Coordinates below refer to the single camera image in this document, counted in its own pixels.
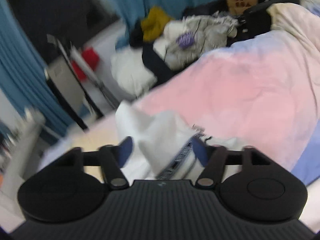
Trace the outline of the white sweatpants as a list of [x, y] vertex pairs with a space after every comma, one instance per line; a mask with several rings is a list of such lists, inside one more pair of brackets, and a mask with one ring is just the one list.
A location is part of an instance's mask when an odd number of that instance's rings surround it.
[[138, 179], [196, 181], [208, 163], [206, 146], [239, 151], [239, 138], [220, 139], [189, 127], [173, 111], [148, 115], [123, 101], [116, 111], [120, 140], [132, 139], [130, 153], [120, 154], [120, 168], [129, 182]]

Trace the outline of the pink blue bed cover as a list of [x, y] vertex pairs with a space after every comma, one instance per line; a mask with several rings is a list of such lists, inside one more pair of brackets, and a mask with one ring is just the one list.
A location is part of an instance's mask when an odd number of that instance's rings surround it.
[[[319, 230], [319, 51], [272, 30], [204, 54], [181, 74], [131, 106], [148, 114], [177, 113], [220, 139], [239, 138], [297, 176], [309, 197], [300, 220]], [[120, 142], [116, 112], [86, 133], [47, 150], [46, 167], [73, 147], [93, 151]]]

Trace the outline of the black garment pile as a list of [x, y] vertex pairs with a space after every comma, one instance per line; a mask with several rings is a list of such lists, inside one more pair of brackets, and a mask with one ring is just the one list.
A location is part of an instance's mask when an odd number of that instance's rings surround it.
[[172, 77], [180, 74], [180, 72], [184, 70], [171, 70], [154, 51], [153, 44], [143, 41], [143, 31], [140, 26], [140, 20], [136, 21], [134, 28], [129, 34], [129, 44], [132, 48], [142, 48], [143, 64], [157, 78], [157, 82], [153, 85], [153, 87], [157, 87], [163, 83], [166, 83]]

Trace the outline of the grey cabinet panel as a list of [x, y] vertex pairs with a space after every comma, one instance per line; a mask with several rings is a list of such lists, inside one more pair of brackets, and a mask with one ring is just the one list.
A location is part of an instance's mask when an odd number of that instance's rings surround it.
[[80, 118], [85, 93], [76, 76], [63, 57], [55, 59], [44, 70], [46, 83], [63, 110], [82, 129], [88, 129]]

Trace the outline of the red box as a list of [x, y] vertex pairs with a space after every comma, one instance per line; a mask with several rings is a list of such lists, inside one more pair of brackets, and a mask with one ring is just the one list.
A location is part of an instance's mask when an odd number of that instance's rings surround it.
[[80, 80], [80, 82], [86, 81], [88, 76], [83, 71], [84, 65], [82, 62], [85, 61], [88, 68], [95, 72], [100, 63], [100, 56], [93, 47], [77, 50], [75, 46], [72, 46], [70, 54], [72, 68], [77, 78]]

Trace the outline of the blue curtain left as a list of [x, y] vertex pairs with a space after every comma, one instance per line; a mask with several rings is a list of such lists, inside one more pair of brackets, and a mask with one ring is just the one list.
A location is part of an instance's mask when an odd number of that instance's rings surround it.
[[73, 120], [47, 86], [46, 66], [7, 0], [1, 0], [1, 90], [19, 114], [28, 107], [38, 109], [47, 127], [63, 137]]

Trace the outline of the grey white garment purple print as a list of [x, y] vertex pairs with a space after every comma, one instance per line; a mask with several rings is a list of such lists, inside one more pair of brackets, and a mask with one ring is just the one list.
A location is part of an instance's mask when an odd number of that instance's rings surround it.
[[206, 52], [227, 46], [228, 38], [236, 37], [238, 25], [236, 18], [218, 13], [170, 21], [153, 50], [171, 70], [178, 71]]

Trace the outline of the mustard yellow garment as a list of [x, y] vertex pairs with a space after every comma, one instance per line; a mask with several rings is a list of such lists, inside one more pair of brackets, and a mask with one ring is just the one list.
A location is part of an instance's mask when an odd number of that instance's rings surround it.
[[154, 6], [150, 9], [146, 18], [141, 20], [140, 26], [143, 32], [143, 41], [152, 42], [159, 38], [164, 31], [165, 26], [174, 20], [162, 8]]

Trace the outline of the black office chair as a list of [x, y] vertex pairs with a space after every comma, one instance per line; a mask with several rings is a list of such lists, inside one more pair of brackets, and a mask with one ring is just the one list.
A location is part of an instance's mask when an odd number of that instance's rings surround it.
[[271, 16], [267, 9], [276, 3], [299, 4], [300, 0], [258, 0], [258, 3], [246, 9], [241, 16], [244, 23], [238, 28], [237, 40], [245, 41], [271, 30]]

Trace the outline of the dark window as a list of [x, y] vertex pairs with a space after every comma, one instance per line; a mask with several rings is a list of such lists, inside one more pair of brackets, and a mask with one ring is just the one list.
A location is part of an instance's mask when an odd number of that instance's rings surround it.
[[83, 46], [118, 20], [99, 0], [7, 0], [14, 16], [39, 54], [51, 58], [47, 35]]

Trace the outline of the cream blanket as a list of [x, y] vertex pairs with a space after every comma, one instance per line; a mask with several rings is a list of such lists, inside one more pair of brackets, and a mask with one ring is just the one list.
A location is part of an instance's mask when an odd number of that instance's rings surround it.
[[319, 51], [319, 16], [293, 3], [276, 3], [267, 9], [271, 29], [294, 36], [307, 50]]

